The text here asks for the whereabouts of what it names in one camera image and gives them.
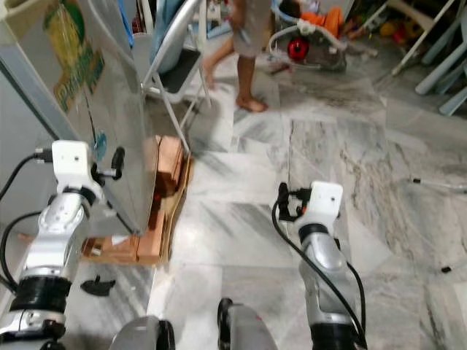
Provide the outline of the silver left robot leg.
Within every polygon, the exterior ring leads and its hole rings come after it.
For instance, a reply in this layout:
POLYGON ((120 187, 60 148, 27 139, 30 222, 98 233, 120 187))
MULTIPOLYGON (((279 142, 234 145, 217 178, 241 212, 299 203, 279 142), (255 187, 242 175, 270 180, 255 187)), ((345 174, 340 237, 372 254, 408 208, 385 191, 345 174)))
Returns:
POLYGON ((167 319, 145 314, 121 327, 108 350, 176 350, 174 328, 167 319))

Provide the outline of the silver robot leg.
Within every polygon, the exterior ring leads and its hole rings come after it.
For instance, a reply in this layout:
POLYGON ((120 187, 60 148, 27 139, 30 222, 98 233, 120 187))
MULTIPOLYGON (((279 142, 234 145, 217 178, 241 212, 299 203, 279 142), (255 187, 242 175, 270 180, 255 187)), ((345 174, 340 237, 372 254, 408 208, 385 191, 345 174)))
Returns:
POLYGON ((121 327, 108 350, 176 350, 174 328, 167 319, 145 314, 121 327))
POLYGON ((217 307, 219 350, 277 350, 259 314, 243 303, 224 297, 217 307))

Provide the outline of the white fridge body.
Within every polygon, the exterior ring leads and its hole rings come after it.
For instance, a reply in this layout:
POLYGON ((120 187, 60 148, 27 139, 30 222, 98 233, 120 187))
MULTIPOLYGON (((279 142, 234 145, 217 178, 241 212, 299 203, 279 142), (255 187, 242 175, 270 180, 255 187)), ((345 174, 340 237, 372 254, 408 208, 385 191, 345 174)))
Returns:
MULTIPOLYGON (((67 124, 51 95, 61 66, 49 44, 1 47, 0 61, 0 156, 1 176, 6 182, 25 156, 50 147, 67 124)), ((44 208, 54 193, 51 165, 28 163, 1 200, 1 221, 44 208)))

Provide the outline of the silver fridge door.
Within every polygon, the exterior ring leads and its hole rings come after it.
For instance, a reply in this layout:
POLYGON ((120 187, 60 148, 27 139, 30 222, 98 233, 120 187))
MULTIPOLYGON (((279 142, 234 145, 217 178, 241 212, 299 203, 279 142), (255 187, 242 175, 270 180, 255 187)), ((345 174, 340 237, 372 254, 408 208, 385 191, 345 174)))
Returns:
MULTIPOLYGON (((49 7, 56 2, 0 0, 0 49, 11 44, 51 46, 42 23, 49 7)), ((123 177, 106 180, 103 189, 107 201, 93 207, 85 226, 91 237, 140 233, 149 216, 155 181, 154 173, 147 170, 144 147, 156 130, 144 113, 144 97, 131 60, 121 0, 77 0, 77 3, 91 46, 102 51, 104 68, 93 93, 84 87, 73 107, 67 112, 61 110, 67 129, 60 131, 56 140, 86 143, 98 168, 110 168, 117 147, 126 150, 123 177)), ((59 107, 53 87, 51 95, 59 107)))

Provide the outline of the white plastic chairs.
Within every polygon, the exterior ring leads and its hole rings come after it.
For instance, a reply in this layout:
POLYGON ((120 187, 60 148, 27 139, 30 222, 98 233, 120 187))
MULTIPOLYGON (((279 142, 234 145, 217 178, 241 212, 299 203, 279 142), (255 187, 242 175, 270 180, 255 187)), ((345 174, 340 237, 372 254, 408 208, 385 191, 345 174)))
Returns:
POLYGON ((454 82, 461 77, 467 81, 467 0, 446 0, 444 6, 441 7, 440 13, 434 16, 429 16, 420 12, 411 4, 406 3, 406 0, 387 0, 387 2, 380 7, 380 10, 394 9, 403 13, 408 19, 416 21, 417 26, 423 29, 423 33, 417 38, 416 43, 412 44, 400 63, 394 66, 393 70, 390 71, 390 74, 397 76, 404 68, 409 66, 410 60, 416 56, 418 47, 426 42, 431 29, 440 23, 441 17, 443 17, 444 13, 446 13, 450 7, 453 7, 454 4, 458 5, 456 20, 444 30, 444 33, 442 33, 436 41, 434 41, 427 53, 423 54, 421 63, 429 64, 439 57, 441 55, 441 50, 444 49, 446 44, 453 40, 457 33, 463 37, 463 42, 448 54, 447 57, 444 57, 444 59, 435 66, 434 70, 417 84, 416 93, 421 96, 424 96, 430 91, 437 91, 439 94, 445 94, 454 82))

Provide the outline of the grey ride-on toy red eye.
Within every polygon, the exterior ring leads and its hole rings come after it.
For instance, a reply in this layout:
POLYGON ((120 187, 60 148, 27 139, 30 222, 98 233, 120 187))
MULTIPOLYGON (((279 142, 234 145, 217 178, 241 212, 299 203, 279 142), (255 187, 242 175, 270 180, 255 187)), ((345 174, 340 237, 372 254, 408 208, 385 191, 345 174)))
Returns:
POLYGON ((271 57, 291 66, 341 71, 346 68, 348 44, 341 39, 341 7, 327 11, 317 2, 274 0, 274 30, 266 45, 271 57))

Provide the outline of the silver right robot leg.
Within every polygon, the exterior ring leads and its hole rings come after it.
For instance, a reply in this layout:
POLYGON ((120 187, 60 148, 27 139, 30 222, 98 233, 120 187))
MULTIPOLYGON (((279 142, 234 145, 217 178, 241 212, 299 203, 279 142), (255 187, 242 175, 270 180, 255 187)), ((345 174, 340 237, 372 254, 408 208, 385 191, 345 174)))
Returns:
POLYGON ((243 303, 224 297, 217 307, 219 350, 277 350, 259 314, 243 303))

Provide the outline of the orange bricks under fridge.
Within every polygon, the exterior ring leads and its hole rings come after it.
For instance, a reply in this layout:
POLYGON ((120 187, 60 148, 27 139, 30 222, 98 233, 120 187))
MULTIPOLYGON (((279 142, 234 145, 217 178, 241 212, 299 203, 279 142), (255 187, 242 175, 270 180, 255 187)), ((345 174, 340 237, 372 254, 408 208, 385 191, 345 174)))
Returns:
POLYGON ((174 228, 190 181, 191 159, 180 138, 157 136, 149 143, 147 169, 155 170, 155 189, 150 196, 149 221, 140 236, 117 243, 113 238, 88 238, 82 246, 84 260, 110 265, 151 265, 167 263, 172 251, 174 228))

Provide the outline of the barefoot child in grey shorts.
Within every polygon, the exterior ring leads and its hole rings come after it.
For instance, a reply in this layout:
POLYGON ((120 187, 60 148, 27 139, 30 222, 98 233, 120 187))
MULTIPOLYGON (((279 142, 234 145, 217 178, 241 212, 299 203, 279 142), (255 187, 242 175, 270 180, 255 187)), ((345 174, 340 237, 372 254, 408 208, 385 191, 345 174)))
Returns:
POLYGON ((269 26, 271 0, 226 0, 229 6, 231 37, 201 64, 206 87, 215 87, 214 72, 217 65, 231 54, 238 55, 238 93, 236 104, 248 112, 264 112, 268 109, 252 94, 255 63, 267 43, 266 30, 269 26))

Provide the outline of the yellow green fridge sticker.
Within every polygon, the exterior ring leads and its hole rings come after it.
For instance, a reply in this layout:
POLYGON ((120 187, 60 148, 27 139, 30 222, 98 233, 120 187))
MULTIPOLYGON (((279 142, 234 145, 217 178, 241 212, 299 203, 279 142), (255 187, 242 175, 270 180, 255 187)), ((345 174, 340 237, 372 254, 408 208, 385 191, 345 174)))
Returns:
POLYGON ((91 46, 77 0, 57 0, 46 12, 42 27, 61 67, 53 95, 61 110, 67 112, 83 88, 90 93, 96 90, 106 64, 102 51, 91 46))

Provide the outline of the white metal folding chair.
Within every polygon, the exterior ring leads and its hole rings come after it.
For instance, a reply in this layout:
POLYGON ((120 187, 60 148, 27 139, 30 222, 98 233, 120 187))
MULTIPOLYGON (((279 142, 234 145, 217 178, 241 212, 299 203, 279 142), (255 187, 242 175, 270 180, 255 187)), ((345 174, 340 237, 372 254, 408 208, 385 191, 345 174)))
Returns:
POLYGON ((190 154, 191 150, 182 127, 189 117, 193 116, 194 107, 203 100, 209 100, 206 87, 202 87, 200 93, 197 91, 191 94, 187 93, 193 77, 196 74, 201 77, 204 75, 203 70, 201 70, 201 51, 193 44, 186 44, 188 38, 194 36, 190 24, 203 2, 204 0, 189 0, 183 9, 185 14, 180 11, 178 13, 180 16, 177 17, 172 28, 168 31, 168 36, 182 34, 185 42, 177 66, 166 73, 160 74, 158 72, 160 61, 164 57, 163 51, 150 60, 154 23, 149 0, 139 1, 143 7, 144 30, 133 35, 136 72, 144 95, 161 98, 187 154, 190 154))

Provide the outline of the black scrap on floor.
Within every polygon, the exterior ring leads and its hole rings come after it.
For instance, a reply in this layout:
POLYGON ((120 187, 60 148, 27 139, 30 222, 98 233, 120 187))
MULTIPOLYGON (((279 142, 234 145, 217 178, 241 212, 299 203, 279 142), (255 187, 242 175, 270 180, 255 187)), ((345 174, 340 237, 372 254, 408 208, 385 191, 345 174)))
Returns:
POLYGON ((84 280, 80 284, 80 289, 89 295, 93 295, 98 298, 105 298, 110 296, 111 290, 114 289, 116 280, 104 281, 100 276, 96 276, 93 279, 84 280))

